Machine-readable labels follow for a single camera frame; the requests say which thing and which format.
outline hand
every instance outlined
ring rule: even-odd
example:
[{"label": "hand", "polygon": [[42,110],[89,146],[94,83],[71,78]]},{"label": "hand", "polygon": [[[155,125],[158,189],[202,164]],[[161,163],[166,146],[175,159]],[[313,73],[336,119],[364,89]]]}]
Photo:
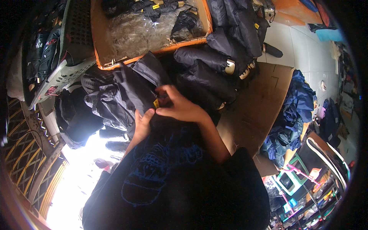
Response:
[{"label": "hand", "polygon": [[147,110],[143,117],[138,109],[135,110],[135,132],[133,136],[135,141],[141,142],[148,137],[151,132],[149,121],[152,119],[154,114],[155,110],[152,108]]},{"label": "hand", "polygon": [[171,108],[158,108],[156,113],[161,116],[173,117],[179,121],[188,121],[200,123],[208,120],[209,115],[199,106],[179,93],[173,85],[163,85],[156,89],[160,94],[169,96],[173,106]]}]

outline person's left hand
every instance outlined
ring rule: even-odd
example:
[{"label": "person's left hand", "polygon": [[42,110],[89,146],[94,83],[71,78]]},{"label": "person's left hand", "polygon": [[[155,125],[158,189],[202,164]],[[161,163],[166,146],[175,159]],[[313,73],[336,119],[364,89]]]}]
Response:
[{"label": "person's left hand", "polygon": [[135,110],[135,133],[133,136],[135,141],[141,142],[148,137],[151,132],[149,121],[152,119],[154,114],[155,110],[152,108],[147,110],[143,117],[138,109]]}]

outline yellow label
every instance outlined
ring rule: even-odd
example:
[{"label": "yellow label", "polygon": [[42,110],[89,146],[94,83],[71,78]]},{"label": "yellow label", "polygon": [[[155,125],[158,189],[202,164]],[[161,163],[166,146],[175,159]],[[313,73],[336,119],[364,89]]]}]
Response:
[{"label": "yellow label", "polygon": [[154,102],[153,102],[153,105],[156,107],[156,109],[158,109],[160,107],[160,103],[159,103],[159,100],[156,99]]}]

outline person's right hand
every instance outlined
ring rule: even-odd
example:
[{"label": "person's right hand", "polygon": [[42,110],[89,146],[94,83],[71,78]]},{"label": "person's right hand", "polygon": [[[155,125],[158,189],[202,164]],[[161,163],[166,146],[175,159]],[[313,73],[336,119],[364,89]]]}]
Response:
[{"label": "person's right hand", "polygon": [[209,115],[199,106],[179,93],[173,85],[163,85],[156,89],[160,94],[167,94],[173,103],[171,108],[158,108],[156,113],[161,116],[173,117],[179,121],[202,122],[209,119]]}]

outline teal plastic stool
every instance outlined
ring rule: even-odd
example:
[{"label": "teal plastic stool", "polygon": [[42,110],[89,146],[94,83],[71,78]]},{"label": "teal plastic stool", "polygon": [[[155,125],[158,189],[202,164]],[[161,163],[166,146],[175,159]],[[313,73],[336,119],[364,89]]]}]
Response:
[{"label": "teal plastic stool", "polygon": [[[309,172],[304,165],[303,161],[300,159],[297,153],[295,153],[295,156],[290,160],[289,164],[295,166],[297,163],[300,163],[302,166],[301,170],[305,171],[305,174],[308,176]],[[280,181],[281,177],[286,174],[290,178],[290,183],[292,183],[291,187],[287,189]],[[306,177],[303,177],[302,179],[299,179],[298,175],[295,171],[281,171],[279,175],[276,177],[275,181],[278,183],[278,185],[289,195],[292,196],[308,179]]]}]

